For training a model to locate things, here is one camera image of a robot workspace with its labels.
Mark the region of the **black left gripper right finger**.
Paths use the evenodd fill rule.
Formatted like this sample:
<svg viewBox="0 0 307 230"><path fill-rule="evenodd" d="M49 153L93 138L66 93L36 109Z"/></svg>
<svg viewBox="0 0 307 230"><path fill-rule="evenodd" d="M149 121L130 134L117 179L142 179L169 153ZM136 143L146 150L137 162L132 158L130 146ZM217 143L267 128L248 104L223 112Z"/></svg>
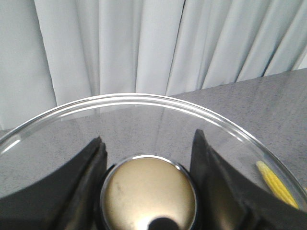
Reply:
<svg viewBox="0 0 307 230"><path fill-rule="evenodd" d="M305 230L307 214L252 183L195 131L190 175L204 230Z"/></svg>

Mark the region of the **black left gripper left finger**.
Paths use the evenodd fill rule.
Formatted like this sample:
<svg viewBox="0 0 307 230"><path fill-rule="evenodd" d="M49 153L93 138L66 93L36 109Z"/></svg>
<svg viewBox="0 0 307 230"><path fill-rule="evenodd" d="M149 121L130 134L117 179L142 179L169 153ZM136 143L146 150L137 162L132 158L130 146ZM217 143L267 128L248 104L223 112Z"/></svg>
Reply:
<svg viewBox="0 0 307 230"><path fill-rule="evenodd" d="M94 138L40 181L0 200L2 230L90 230L107 151Z"/></svg>

